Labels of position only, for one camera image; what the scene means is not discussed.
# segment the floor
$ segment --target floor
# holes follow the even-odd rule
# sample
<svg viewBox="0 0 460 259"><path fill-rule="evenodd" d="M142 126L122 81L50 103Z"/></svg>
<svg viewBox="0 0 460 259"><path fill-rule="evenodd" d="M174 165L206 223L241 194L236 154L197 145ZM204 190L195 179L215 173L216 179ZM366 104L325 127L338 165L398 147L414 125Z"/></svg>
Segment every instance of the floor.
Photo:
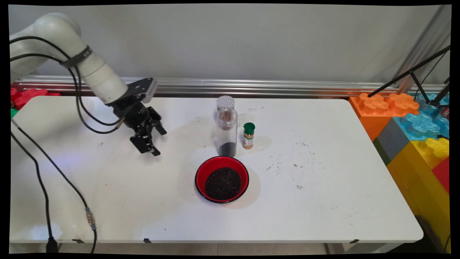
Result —
<svg viewBox="0 0 460 259"><path fill-rule="evenodd" d="M44 253L46 244L11 244L10 253ZM89 253L92 244L65 243L60 253ZM326 254L324 244L97 244L95 253L162 255Z"/></svg>

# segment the metal frame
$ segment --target metal frame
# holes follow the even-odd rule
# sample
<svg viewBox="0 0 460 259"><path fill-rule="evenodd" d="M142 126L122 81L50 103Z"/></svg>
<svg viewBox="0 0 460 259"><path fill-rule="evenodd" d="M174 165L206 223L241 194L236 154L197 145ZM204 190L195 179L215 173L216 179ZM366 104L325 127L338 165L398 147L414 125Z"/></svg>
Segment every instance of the metal frame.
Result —
<svg viewBox="0 0 460 259"><path fill-rule="evenodd" d="M130 84L141 78L123 77ZM382 82L312 82L284 80L238 80L238 79L190 79L190 78L156 78L156 97L218 97L232 95L237 98L347 98L361 93L370 93L382 86ZM13 83L23 91L27 89L46 89L63 95L74 95L73 79L66 76L26 76ZM83 83L83 95L93 95ZM425 84L428 94L437 94L444 84ZM408 94L414 95L416 87ZM383 96L397 93L391 85L382 90Z"/></svg>
<svg viewBox="0 0 460 259"><path fill-rule="evenodd" d="M451 24L452 5L441 5L394 77L403 74L440 49L450 36ZM424 70L425 68L421 68L416 71L416 76L420 77ZM404 78L397 85L398 94L407 93L413 86L414 81L411 77Z"/></svg>
<svg viewBox="0 0 460 259"><path fill-rule="evenodd" d="M383 86L381 86L380 88L378 88L377 90L373 91L372 93L368 94L368 97L372 97L374 96L375 94L379 93L380 91L384 90L385 88L391 86L392 84L396 83L397 81L401 80L402 78L404 78L405 76L408 76L410 75L412 77L412 79L414 80L415 84L417 85L417 88L418 90L420 90L420 92L422 93L424 99L426 100L426 103L427 104L430 104L430 105L433 105L435 106L436 108L445 108L445 107L449 107L449 105L440 105L439 102L441 101L441 99L449 92L449 87L450 87L450 77L445 81L447 82L447 84L440 90L440 92L438 93L438 95L436 96L436 98L434 98L433 100L429 100L428 99L428 96L426 95L425 91L423 90L419 80L417 79L417 76L414 74L415 71L417 71L419 68L423 67L424 65L430 63L431 61L433 61L435 58L441 56L441 55L444 55L445 53L447 53L448 51L450 50L450 45L443 48L442 50L436 52L435 54L433 54L432 56L430 56L429 58L423 60L422 62L418 63L416 66L410 68L409 70L405 71L404 73L402 73L401 75L397 76L396 78L392 79L391 81L389 81L388 83L384 84Z"/></svg>

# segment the green cap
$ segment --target green cap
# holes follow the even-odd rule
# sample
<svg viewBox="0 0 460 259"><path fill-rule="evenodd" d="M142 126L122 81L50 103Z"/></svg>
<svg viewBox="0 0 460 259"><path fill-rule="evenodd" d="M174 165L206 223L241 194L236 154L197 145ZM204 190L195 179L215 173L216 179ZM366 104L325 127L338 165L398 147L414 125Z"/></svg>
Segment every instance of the green cap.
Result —
<svg viewBox="0 0 460 259"><path fill-rule="evenodd" d="M246 123L244 124L243 126L244 128L244 133L248 134L248 135L252 135L254 134L254 129L256 128L256 125L254 125L253 123Z"/></svg>

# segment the toy building block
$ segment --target toy building block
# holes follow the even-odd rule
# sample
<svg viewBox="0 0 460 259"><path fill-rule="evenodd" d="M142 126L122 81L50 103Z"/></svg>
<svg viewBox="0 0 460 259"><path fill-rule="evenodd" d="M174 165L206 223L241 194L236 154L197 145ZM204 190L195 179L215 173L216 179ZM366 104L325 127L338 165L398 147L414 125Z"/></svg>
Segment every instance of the toy building block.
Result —
<svg viewBox="0 0 460 259"><path fill-rule="evenodd" d="M350 97L349 102L371 141L375 140L391 117L418 114L419 108L419 104L407 94L390 94L384 98L379 94L368 97L362 93L358 97Z"/></svg>
<svg viewBox="0 0 460 259"><path fill-rule="evenodd" d="M425 114L407 114L406 117L393 117L376 138L390 160L410 141L437 139L440 127Z"/></svg>
<svg viewBox="0 0 460 259"><path fill-rule="evenodd" d="M13 118L17 114L17 111L11 108L11 118Z"/></svg>
<svg viewBox="0 0 460 259"><path fill-rule="evenodd" d="M449 138L449 119L442 114L438 114L433 119L433 122L439 126L441 134Z"/></svg>
<svg viewBox="0 0 460 259"><path fill-rule="evenodd" d="M377 152L380 155L380 158L382 158L383 163L385 165L388 165L391 162L391 159L388 157L386 154L385 150L382 147L382 144L380 144L380 141L376 138L373 142L375 149L377 149Z"/></svg>
<svg viewBox="0 0 460 259"><path fill-rule="evenodd" d="M448 194L449 192L449 157L444 159L435 168L433 168L433 174L436 176L438 181L442 184Z"/></svg>
<svg viewBox="0 0 460 259"><path fill-rule="evenodd" d="M433 100L434 98L436 98L436 94L427 94L426 96L430 100ZM436 108L433 105L427 104L425 98L423 98L423 95L421 95L421 94L417 95L417 97L415 98L415 101L418 104L420 104L420 108L419 108L420 113L424 113L424 114L432 116L432 117L437 116L443 110L442 108ZM449 93L447 93L446 96L444 96L444 98L441 99L439 104L440 105L449 104Z"/></svg>
<svg viewBox="0 0 460 259"><path fill-rule="evenodd" d="M417 141L407 144L387 169L412 212L426 219L434 233L445 242L450 234L449 193L432 172L426 156L419 152L418 145Z"/></svg>
<svg viewBox="0 0 460 259"><path fill-rule="evenodd" d="M444 108L442 111L441 111L441 115L446 118L447 120L449 120L449 107L446 107Z"/></svg>
<svg viewBox="0 0 460 259"><path fill-rule="evenodd" d="M15 93L14 94L14 100L13 100L13 88L11 89L11 101L12 103L14 102L15 107L18 110L21 110L24 105L26 105L27 102L30 101L30 99L36 97L36 96L60 96L60 93L49 93L46 89L29 89L25 90L24 92L21 93Z"/></svg>
<svg viewBox="0 0 460 259"><path fill-rule="evenodd" d="M449 140L427 138L425 141L412 141L430 169L435 168L449 156Z"/></svg>
<svg viewBox="0 0 460 259"><path fill-rule="evenodd" d="M14 102L16 98L21 97L21 93L16 89L16 88L10 88L10 100L11 102Z"/></svg>

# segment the black seeds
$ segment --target black seeds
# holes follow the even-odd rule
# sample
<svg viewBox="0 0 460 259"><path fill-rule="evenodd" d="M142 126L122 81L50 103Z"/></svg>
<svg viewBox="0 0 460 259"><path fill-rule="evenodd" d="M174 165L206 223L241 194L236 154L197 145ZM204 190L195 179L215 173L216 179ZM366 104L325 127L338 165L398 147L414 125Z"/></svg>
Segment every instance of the black seeds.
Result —
<svg viewBox="0 0 460 259"><path fill-rule="evenodd" d="M241 178L238 172L222 167L212 172L206 180L206 194L215 200L234 198L241 187Z"/></svg>
<svg viewBox="0 0 460 259"><path fill-rule="evenodd" d="M227 142L217 150L219 156L234 157L236 154L236 142Z"/></svg>

